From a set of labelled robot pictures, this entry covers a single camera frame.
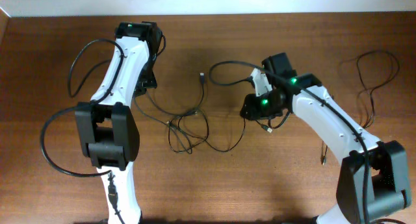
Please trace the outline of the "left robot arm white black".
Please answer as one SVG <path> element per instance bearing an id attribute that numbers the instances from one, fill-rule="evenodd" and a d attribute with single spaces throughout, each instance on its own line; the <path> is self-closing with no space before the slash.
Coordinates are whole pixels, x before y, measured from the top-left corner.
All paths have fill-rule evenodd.
<path id="1" fill-rule="evenodd" d="M 108 70 L 89 103 L 78 103 L 75 121 L 83 155 L 101 177 L 107 223 L 140 223 L 133 165 L 140 147 L 131 104 L 156 88 L 153 66 L 163 32 L 155 22 L 121 22 Z"/>

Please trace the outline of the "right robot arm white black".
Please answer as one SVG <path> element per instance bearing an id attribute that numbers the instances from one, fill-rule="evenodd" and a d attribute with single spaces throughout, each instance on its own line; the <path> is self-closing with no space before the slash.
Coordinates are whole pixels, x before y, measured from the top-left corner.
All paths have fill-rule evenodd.
<path id="1" fill-rule="evenodd" d="M 284 110 L 307 123 L 341 165 L 334 207 L 312 223 L 371 223 L 411 204 L 408 162 L 397 141 L 383 142 L 356 123 L 311 73 L 298 75 L 285 53 L 254 66 L 255 92 L 240 115 L 255 121 Z"/>

